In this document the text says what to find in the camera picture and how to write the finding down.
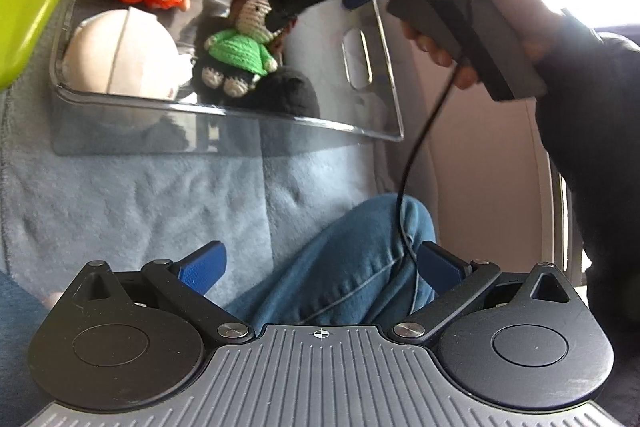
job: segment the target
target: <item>jeans seam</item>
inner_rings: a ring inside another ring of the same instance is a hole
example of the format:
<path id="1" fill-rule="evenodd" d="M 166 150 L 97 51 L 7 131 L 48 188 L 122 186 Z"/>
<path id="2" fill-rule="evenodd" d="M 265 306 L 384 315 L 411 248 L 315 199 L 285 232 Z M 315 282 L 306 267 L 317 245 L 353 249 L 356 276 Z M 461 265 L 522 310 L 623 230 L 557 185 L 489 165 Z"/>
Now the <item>jeans seam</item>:
<path id="1" fill-rule="evenodd" d="M 329 311 L 331 308 L 336 307 L 338 304 L 340 304 L 341 302 L 346 301 L 349 297 L 351 297 L 352 295 L 356 294 L 357 292 L 359 292 L 360 290 L 362 290 L 364 288 L 364 286 L 366 286 L 367 284 L 369 284 L 373 279 L 375 279 L 378 275 L 380 275 L 384 270 L 387 270 L 389 268 L 391 268 L 395 263 L 397 263 L 399 261 L 399 259 L 394 259 L 393 261 L 391 261 L 391 263 L 387 264 L 386 266 L 383 266 L 380 270 L 378 270 L 377 272 L 375 272 L 371 277 L 369 277 L 366 281 L 364 281 L 363 283 L 361 283 L 360 285 L 356 286 L 353 290 L 351 290 L 350 292 L 348 292 L 347 294 L 343 295 L 342 297 L 340 297 L 339 299 L 335 300 L 334 302 L 332 302 L 331 304 L 329 304 L 328 306 L 325 306 L 324 308 L 322 308 L 321 310 L 318 310 L 317 312 L 312 313 L 311 315 L 309 315 L 306 319 L 301 320 L 300 322 L 297 322 L 296 325 L 297 326 L 301 326 L 303 325 L 305 322 L 310 321 L 312 318 L 318 317 L 318 315 Z"/>

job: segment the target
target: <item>clear plastic bin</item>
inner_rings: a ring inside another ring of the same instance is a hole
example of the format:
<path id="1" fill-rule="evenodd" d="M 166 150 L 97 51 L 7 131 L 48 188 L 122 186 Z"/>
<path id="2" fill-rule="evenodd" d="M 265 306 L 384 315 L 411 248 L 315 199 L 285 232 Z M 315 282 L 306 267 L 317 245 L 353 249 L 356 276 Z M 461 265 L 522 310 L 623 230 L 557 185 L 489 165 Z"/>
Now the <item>clear plastic bin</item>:
<path id="1" fill-rule="evenodd" d="M 197 55 L 205 53 L 202 43 L 226 14 L 229 1 L 192 0 L 185 13 L 177 9 L 154 13 L 179 51 Z M 180 88 L 175 102 L 71 90 L 65 85 L 62 58 L 76 27 L 97 13 L 127 6 L 118 0 L 63 3 L 50 67 L 53 147 L 59 154 L 260 154 L 264 153 L 260 151 L 260 133 L 280 133 L 288 137 L 284 142 L 289 144 L 306 140 L 310 149 L 350 142 L 337 137 L 345 132 L 402 139 L 390 57 L 375 2 L 349 12 L 342 8 L 341 0 L 327 1 L 302 14 L 286 39 L 282 62 L 310 79 L 320 118 L 277 114 L 260 107 L 211 105 L 190 84 Z M 303 130 L 304 126 L 333 132 L 314 133 Z"/>

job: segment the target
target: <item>beige round object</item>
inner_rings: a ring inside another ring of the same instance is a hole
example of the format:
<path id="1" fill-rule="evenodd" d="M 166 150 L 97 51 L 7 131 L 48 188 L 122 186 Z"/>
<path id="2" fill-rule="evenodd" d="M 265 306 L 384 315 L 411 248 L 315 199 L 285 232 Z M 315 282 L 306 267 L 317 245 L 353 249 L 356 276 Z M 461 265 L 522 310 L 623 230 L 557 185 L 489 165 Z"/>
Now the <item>beige round object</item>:
<path id="1" fill-rule="evenodd" d="M 179 55 L 174 40 L 155 15 L 136 8 L 110 10 L 85 20 L 63 61 L 68 87 L 175 100 L 191 78 L 191 57 Z"/>

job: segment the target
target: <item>person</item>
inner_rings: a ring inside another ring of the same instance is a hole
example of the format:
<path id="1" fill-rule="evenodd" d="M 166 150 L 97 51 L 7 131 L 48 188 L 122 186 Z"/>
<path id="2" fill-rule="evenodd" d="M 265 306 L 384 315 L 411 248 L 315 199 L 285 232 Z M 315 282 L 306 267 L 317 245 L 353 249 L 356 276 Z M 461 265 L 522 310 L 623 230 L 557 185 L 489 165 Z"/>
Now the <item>person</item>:
<path id="1" fill-rule="evenodd" d="M 640 48 L 619 36 L 597 35 L 541 0 L 492 1 L 548 86 L 537 101 L 536 119 L 543 144 L 573 193 L 593 263 L 587 273 L 590 307 L 616 354 L 600 403 L 619 421 L 635 425 L 640 387 L 640 256 L 635 252 L 640 230 Z M 407 25 L 403 31 L 435 62 L 452 64 L 430 36 Z M 460 89 L 477 81 L 471 67 L 462 68 L 455 79 Z M 394 231 L 395 201 L 386 194 L 348 212 L 227 311 L 258 330 L 265 323 L 378 323 L 385 329 L 427 304 L 435 295 Z M 414 250 L 434 239 L 428 211 L 417 200 L 406 198 L 402 220 Z M 11 281 L 0 279 L 0 315 L 17 317 L 17 301 L 13 307 L 2 302 L 18 291 Z M 36 322 L 32 319 L 23 330 L 33 334 Z M 22 342 L 28 343 L 28 337 Z M 30 396 L 22 390 L 12 402 L 23 418 Z"/>

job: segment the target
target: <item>black cable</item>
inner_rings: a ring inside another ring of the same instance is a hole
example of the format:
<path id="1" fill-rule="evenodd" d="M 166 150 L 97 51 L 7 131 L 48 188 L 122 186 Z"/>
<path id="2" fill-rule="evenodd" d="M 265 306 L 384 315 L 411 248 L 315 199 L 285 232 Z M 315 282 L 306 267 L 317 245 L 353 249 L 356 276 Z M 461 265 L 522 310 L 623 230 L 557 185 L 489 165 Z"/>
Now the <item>black cable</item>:
<path id="1" fill-rule="evenodd" d="M 473 3 L 474 3 L 474 0 L 465 0 L 466 22 L 471 26 L 473 25 L 473 20 L 474 20 Z M 449 78 L 447 79 L 447 84 L 445 85 L 444 89 L 440 93 L 435 105 L 433 106 L 433 110 L 429 115 L 429 118 L 427 118 L 426 123 L 424 124 L 422 130 L 420 131 L 420 134 L 418 135 L 418 139 L 414 143 L 414 147 L 412 148 L 411 153 L 409 154 L 409 158 L 407 159 L 407 162 L 404 165 L 404 172 L 402 173 L 402 179 L 400 180 L 400 187 L 398 189 L 398 198 L 396 199 L 396 228 L 398 229 L 398 235 L 402 240 L 402 245 L 404 246 L 405 253 L 410 255 L 414 260 L 416 258 L 414 249 L 411 247 L 411 242 L 409 241 L 409 238 L 407 237 L 406 232 L 402 227 L 402 205 L 404 203 L 404 193 L 406 191 L 406 184 L 409 179 L 409 174 L 411 173 L 411 168 L 414 166 L 414 162 L 418 155 L 418 152 L 420 152 L 420 149 L 422 147 L 424 140 L 427 138 L 429 132 L 431 131 L 431 127 L 433 126 L 433 123 L 436 121 L 436 118 L 440 115 L 440 112 L 444 107 L 444 103 L 447 101 L 447 98 L 449 97 L 449 94 L 451 92 L 451 88 L 453 87 L 453 83 L 456 79 L 456 76 L 458 75 L 460 68 L 463 66 L 464 59 L 465 59 L 465 55 L 463 51 L 460 57 L 456 59 L 456 67 L 453 69 L 453 71 L 449 75 Z"/>

